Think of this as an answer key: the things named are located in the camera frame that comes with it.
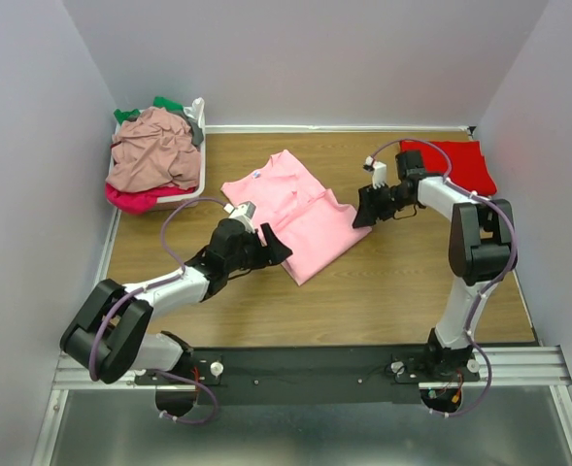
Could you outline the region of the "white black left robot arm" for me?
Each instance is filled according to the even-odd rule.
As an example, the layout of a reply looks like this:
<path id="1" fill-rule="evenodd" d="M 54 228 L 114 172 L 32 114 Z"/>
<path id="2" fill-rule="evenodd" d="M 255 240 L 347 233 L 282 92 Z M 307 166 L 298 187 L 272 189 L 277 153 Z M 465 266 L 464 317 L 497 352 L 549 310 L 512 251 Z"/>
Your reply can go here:
<path id="1" fill-rule="evenodd" d="M 60 338 L 60 349 L 95 382 L 114 383 L 132 370 L 156 370 L 168 383 L 189 374 L 189 352 L 180 339 L 148 333 L 154 316 L 218 294 L 232 274 L 280 265 L 292 256 L 267 223 L 259 229 L 224 218 L 210 242 L 184 266 L 142 283 L 99 282 Z"/>

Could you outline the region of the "light pink t shirt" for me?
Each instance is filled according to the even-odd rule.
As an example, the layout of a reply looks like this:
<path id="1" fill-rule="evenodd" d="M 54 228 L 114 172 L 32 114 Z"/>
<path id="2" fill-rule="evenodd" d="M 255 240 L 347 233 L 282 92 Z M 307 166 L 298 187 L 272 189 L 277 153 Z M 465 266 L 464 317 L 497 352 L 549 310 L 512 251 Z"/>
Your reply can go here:
<path id="1" fill-rule="evenodd" d="M 253 223 L 268 223 L 292 250 L 283 266 L 299 285 L 371 232 L 369 227 L 354 228 L 355 207 L 339 203 L 287 150 L 271 155 L 244 178 L 224 183 L 221 192 L 234 205 L 255 205 Z"/>

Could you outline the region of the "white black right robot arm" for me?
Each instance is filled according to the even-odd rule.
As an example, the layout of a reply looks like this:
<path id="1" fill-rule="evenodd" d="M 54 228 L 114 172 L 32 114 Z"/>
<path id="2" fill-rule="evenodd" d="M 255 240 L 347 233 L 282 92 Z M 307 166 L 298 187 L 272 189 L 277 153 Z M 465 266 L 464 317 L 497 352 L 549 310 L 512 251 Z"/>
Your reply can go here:
<path id="1" fill-rule="evenodd" d="M 386 164 L 374 156 L 366 158 L 363 168 L 371 183 L 358 192 L 353 228 L 395 219 L 406 207 L 432 209 L 449 221 L 448 260 L 454 281 L 446 310 L 421 352 L 401 356 L 391 365 L 402 383 L 446 381 L 467 370 L 484 307 L 516 266 L 512 207 L 506 200 L 458 186 L 449 173 L 428 171 L 417 150 L 401 151 L 395 161 L 399 182 L 389 185 Z"/>

